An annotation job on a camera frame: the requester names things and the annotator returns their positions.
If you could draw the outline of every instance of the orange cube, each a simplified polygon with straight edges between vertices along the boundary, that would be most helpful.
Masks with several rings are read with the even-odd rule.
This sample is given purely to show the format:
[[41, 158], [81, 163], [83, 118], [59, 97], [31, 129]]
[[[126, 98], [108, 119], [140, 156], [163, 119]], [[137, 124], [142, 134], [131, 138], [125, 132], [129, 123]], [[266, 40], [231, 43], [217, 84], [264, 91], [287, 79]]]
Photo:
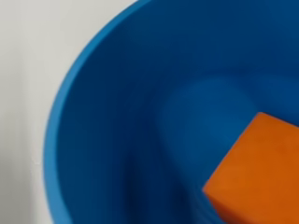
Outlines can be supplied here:
[[299, 128], [259, 113], [203, 192], [229, 224], [299, 223]]

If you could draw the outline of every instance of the white background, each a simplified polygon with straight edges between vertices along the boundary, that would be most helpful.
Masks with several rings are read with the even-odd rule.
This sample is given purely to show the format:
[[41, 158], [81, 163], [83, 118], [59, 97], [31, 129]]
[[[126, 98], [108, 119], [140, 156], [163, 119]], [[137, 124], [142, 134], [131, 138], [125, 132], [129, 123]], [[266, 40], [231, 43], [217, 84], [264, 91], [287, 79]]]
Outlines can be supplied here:
[[135, 0], [0, 0], [0, 223], [52, 223], [43, 142], [64, 76], [91, 38]]

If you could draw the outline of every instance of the orange block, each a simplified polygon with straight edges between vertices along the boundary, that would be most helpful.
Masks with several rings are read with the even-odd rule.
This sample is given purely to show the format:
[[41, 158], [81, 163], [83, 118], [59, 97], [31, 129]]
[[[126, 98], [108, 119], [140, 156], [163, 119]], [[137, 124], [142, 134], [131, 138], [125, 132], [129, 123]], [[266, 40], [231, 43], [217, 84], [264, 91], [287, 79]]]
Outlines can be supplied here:
[[203, 192], [229, 224], [298, 224], [299, 128], [259, 113]]

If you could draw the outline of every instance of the white surface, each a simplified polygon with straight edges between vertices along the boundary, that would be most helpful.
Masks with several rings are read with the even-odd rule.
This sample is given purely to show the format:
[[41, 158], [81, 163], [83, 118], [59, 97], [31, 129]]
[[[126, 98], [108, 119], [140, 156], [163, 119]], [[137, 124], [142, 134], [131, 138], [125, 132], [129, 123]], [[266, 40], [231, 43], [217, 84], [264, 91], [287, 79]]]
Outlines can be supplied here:
[[134, 0], [0, 0], [0, 223], [48, 224], [42, 153], [59, 86]]

